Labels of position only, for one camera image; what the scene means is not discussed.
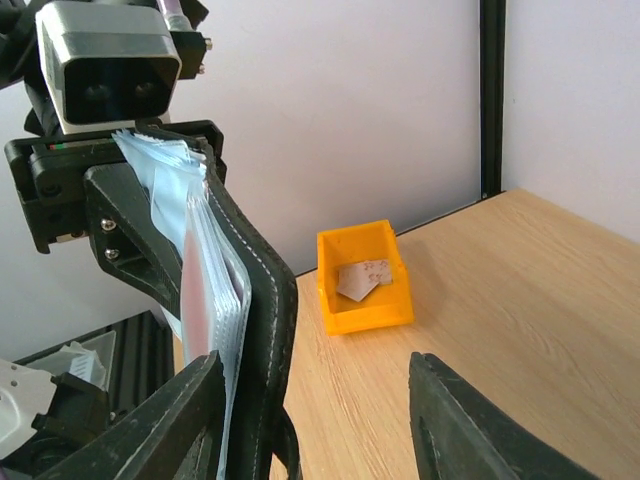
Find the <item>red card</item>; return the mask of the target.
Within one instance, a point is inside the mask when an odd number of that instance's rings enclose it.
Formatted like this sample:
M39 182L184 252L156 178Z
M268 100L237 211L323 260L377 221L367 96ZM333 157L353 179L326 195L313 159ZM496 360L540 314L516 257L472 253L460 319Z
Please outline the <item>red card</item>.
M192 233L185 236L181 280L182 340L188 363L198 356L207 355L208 319L205 289L198 244Z

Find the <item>small yellow plastic bin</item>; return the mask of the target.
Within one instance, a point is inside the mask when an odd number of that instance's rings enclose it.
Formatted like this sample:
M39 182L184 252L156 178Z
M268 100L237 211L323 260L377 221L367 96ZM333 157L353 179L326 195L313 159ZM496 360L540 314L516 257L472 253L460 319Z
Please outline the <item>small yellow plastic bin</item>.
M328 335L414 321L408 270L388 220L320 232L317 258Z

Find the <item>black aluminium frame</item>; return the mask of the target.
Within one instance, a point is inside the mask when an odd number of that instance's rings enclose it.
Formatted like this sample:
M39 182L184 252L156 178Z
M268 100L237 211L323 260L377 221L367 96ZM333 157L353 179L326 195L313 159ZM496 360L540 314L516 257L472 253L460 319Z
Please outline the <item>black aluminium frame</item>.
M51 1L1 5L1 84L26 87L28 137L70 135L61 130L40 69L36 13ZM202 86L180 90L200 74L208 45L199 31L203 1L81 1L157 8L182 62L172 101L204 108ZM295 236L311 219L303 210L314 184L317 207L363 198L341 186L340 173L361 160L375 179L392 168L411 186L425 177L426 141L455 158L453 130L466 140L497 144L503 114L506 5L481 1L248 1L249 15L232 19L223 64L247 107L237 142L254 157L267 183L259 192L273 205L294 183L293 210L282 218ZM304 168L297 181L295 171Z

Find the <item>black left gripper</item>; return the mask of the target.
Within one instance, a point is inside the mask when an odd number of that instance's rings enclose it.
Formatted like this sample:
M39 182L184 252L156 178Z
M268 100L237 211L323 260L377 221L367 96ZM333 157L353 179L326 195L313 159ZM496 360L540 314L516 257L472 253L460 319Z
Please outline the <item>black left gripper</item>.
M224 135L211 120L138 123L126 128L163 140L207 142L223 184ZM81 231L100 268L180 313L182 260L154 226L150 199L114 143L115 130L14 139L4 147L36 250L50 253L58 237Z

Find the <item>white card with blossom print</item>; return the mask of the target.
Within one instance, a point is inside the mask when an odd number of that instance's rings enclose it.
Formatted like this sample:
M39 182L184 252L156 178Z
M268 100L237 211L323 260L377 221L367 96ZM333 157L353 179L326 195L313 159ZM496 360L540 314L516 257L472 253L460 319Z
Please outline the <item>white card with blossom print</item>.
M391 283L392 271L387 259L366 260L338 269L336 291L350 300L361 302L376 287Z

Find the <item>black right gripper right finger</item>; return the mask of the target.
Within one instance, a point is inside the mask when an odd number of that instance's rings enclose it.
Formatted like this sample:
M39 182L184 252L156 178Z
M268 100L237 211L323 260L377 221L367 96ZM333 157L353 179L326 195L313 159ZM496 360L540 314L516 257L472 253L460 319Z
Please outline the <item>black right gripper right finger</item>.
M594 479L434 354L409 363L410 426L421 479Z

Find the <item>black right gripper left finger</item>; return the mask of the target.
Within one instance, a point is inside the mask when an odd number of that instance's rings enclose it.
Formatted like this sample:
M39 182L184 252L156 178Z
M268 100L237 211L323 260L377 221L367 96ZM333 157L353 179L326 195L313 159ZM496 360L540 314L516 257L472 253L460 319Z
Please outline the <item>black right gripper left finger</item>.
M110 428L41 479L217 477L225 419L217 352L200 356Z

